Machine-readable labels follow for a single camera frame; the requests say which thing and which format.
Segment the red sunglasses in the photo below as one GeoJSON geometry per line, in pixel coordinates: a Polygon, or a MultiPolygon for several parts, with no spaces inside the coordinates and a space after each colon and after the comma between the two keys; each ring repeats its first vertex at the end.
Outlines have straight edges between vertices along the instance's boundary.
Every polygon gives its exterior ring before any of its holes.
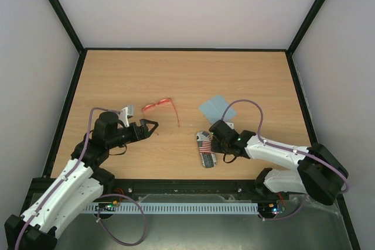
{"type": "Polygon", "coordinates": [[[159,101],[151,102],[141,108],[143,118],[155,118],[159,122],[159,128],[155,131],[160,136],[168,129],[181,127],[181,121],[175,102],[172,98],[162,98],[159,101]]]}

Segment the flag pattern glasses case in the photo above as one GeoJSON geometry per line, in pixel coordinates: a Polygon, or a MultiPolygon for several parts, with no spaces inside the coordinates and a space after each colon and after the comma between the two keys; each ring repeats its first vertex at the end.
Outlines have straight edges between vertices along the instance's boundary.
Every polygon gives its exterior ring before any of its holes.
{"type": "Polygon", "coordinates": [[[204,168],[213,168],[217,164],[216,155],[212,152],[212,137],[206,131],[196,134],[197,148],[204,168]]]}

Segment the light blue cleaning cloth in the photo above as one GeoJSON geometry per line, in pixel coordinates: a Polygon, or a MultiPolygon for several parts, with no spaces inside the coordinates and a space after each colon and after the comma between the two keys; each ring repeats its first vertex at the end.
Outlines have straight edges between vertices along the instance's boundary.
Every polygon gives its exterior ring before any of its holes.
{"type": "Polygon", "coordinates": [[[213,98],[201,104],[199,110],[210,124],[214,124],[222,117],[228,106],[229,103],[222,95],[215,95],[213,98]]]}

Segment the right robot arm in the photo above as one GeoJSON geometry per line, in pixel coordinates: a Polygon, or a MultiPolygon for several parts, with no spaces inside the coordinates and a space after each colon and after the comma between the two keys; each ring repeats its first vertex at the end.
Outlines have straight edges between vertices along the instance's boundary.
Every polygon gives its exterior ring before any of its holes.
{"type": "Polygon", "coordinates": [[[209,131],[214,152],[235,158],[264,160],[283,168],[265,169],[258,175],[255,190],[262,198],[278,192],[304,193],[330,206],[349,188],[347,170],[320,143],[306,147],[274,142],[252,131],[238,133],[223,120],[216,121],[209,131]]]}

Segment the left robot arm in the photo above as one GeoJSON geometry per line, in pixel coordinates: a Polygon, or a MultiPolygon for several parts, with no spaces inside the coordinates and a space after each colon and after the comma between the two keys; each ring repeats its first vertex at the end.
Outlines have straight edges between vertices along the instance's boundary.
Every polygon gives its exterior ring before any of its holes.
{"type": "Polygon", "coordinates": [[[84,139],[47,190],[20,216],[11,215],[4,228],[9,249],[55,249],[69,224],[94,200],[111,197],[114,175],[101,164],[110,150],[149,138],[158,123],[140,119],[129,122],[132,114],[101,109],[90,119],[84,139]]]}

